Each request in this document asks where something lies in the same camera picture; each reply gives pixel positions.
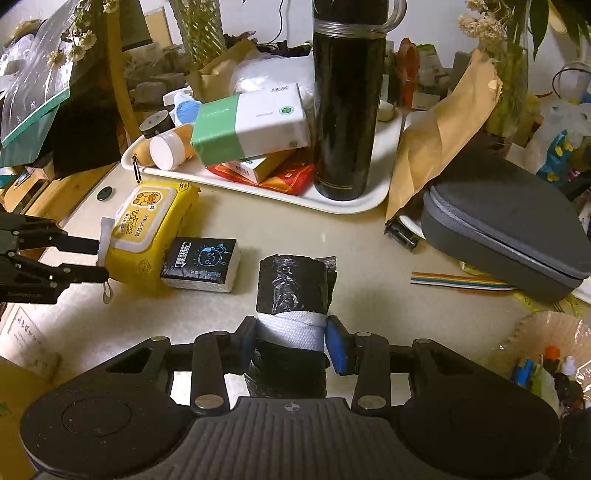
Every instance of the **yellow wipes package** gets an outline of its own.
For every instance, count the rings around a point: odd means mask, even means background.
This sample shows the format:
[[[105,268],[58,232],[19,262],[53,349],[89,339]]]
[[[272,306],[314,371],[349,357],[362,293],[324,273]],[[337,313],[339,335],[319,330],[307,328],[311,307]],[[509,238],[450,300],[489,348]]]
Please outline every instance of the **yellow wipes package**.
[[[105,267],[114,280],[155,290],[160,271],[199,188],[173,180],[142,181],[117,213]]]

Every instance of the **green label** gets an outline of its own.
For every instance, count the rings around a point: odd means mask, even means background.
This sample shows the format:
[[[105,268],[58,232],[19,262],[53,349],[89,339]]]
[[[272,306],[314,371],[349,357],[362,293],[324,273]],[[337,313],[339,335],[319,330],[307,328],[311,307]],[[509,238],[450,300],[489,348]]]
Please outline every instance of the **green label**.
[[[236,135],[239,95],[204,103],[195,120],[191,145],[206,167],[246,155]]]

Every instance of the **black plastic bag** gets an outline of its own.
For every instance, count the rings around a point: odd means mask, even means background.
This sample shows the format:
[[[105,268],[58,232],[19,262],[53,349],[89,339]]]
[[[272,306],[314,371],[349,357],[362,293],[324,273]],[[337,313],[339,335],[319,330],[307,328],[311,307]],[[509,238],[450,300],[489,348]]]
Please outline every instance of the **black plastic bag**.
[[[327,314],[336,282],[336,258],[317,260],[297,255],[273,255],[261,261],[256,310]],[[315,352],[257,340],[247,374],[251,397],[324,398],[324,352]]]

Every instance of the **cartoon duck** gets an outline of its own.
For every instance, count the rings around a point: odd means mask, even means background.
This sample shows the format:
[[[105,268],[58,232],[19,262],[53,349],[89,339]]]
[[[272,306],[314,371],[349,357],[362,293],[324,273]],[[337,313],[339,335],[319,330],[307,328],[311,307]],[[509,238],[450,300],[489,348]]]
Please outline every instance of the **cartoon duck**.
[[[147,207],[149,205],[158,203],[161,198],[162,195],[160,195],[158,192],[140,192],[134,200],[134,205]]]

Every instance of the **white container lid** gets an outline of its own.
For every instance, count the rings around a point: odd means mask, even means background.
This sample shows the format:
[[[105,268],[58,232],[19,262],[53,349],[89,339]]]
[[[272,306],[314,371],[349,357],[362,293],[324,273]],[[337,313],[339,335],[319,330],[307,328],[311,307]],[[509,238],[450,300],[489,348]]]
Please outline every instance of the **white container lid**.
[[[183,141],[172,130],[163,132],[151,139],[150,155],[160,170],[172,170],[185,161]]]

